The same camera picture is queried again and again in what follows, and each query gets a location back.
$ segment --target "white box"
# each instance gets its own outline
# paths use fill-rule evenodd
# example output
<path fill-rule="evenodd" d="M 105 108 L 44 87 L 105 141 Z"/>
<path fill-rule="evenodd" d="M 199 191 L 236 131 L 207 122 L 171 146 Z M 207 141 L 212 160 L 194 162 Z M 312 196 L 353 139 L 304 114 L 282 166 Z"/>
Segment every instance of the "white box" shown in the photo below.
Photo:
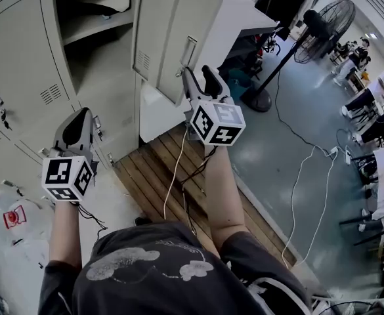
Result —
<path fill-rule="evenodd" d="M 203 143 L 232 146 L 245 129 L 242 109 L 237 105 L 200 100 L 190 120 Z"/>
<path fill-rule="evenodd" d="M 41 186 L 53 201 L 82 201 L 93 175 L 85 156 L 47 157 Z"/>

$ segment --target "trash bin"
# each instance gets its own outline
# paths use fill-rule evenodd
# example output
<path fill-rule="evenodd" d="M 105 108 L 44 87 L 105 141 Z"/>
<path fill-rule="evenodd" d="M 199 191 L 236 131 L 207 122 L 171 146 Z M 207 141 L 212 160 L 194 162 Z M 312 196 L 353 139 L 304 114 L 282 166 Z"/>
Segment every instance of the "trash bin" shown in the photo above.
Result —
<path fill-rule="evenodd" d="M 250 77 L 238 69 L 229 71 L 226 84 L 230 88 L 231 97 L 234 100 L 238 100 L 253 85 Z"/>

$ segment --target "gray floor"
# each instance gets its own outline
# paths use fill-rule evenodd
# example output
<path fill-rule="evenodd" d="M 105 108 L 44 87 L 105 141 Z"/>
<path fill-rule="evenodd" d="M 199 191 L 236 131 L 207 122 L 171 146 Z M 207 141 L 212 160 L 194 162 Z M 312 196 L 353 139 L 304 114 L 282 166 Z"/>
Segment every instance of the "gray floor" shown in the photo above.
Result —
<path fill-rule="evenodd" d="M 273 71 L 292 45 L 280 43 L 279 57 L 267 54 L 261 81 Z M 321 63 L 297 64 L 291 59 L 280 75 L 278 108 L 281 118 L 306 140 L 328 150 L 337 146 L 336 131 L 350 127 L 340 115 L 342 105 L 351 95 L 331 80 L 330 65 Z M 274 97 L 277 78 L 267 87 Z M 300 163 L 310 155 L 312 147 L 293 135 L 278 121 L 274 105 L 265 114 L 253 112 L 242 105 L 247 128 L 230 149 L 233 166 L 241 179 L 270 213 L 284 234 L 290 235 L 292 217 L 290 198 Z M 339 133 L 345 147 L 360 153 Z M 296 229 L 292 244 L 305 257 L 324 207 L 326 177 L 331 159 L 320 150 L 314 152 L 303 167 L 294 193 Z M 365 207 L 362 186 L 356 171 L 344 162 L 342 153 L 336 159 L 330 175 L 326 214 L 307 259 L 308 265 L 324 287 L 336 297 L 366 298 L 379 292 L 379 263 L 368 246 L 352 244 L 369 234 L 360 234 L 357 225 L 340 227 L 338 222 L 360 214 Z"/>

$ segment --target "wooden pallet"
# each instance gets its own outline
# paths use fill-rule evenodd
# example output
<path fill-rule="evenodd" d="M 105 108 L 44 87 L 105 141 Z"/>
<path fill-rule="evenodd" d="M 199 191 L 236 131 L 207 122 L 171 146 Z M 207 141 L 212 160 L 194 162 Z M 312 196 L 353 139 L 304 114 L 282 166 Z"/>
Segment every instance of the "wooden pallet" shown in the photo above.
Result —
<path fill-rule="evenodd" d="M 184 126 L 179 125 L 159 136 L 149 144 L 125 156 L 115 164 L 114 170 L 144 213 L 154 222 L 163 221 L 163 203 L 173 179 L 177 158 L 181 151 Z M 183 155 L 177 167 L 176 179 L 165 209 L 168 221 L 192 223 L 201 244 L 217 254 L 211 240 L 206 215 L 205 178 L 199 174 L 184 185 L 185 198 L 190 204 L 190 220 L 184 210 L 180 182 L 191 175 L 201 164 L 204 148 L 199 142 L 184 142 Z M 240 191 L 245 225 L 259 242 L 282 263 L 283 241 L 260 216 L 250 201 Z M 284 253 L 288 265 L 295 264 L 290 251 Z"/>

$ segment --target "fan base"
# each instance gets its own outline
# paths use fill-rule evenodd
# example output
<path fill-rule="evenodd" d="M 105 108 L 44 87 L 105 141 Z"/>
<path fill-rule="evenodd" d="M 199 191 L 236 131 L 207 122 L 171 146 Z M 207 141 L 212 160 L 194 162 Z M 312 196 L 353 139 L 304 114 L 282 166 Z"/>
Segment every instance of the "fan base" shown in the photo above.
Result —
<path fill-rule="evenodd" d="M 243 94 L 241 100 L 245 105 L 256 112 L 268 112 L 272 107 L 272 99 L 266 89 L 263 89 L 257 96 L 253 96 L 252 94 L 245 96 Z"/>

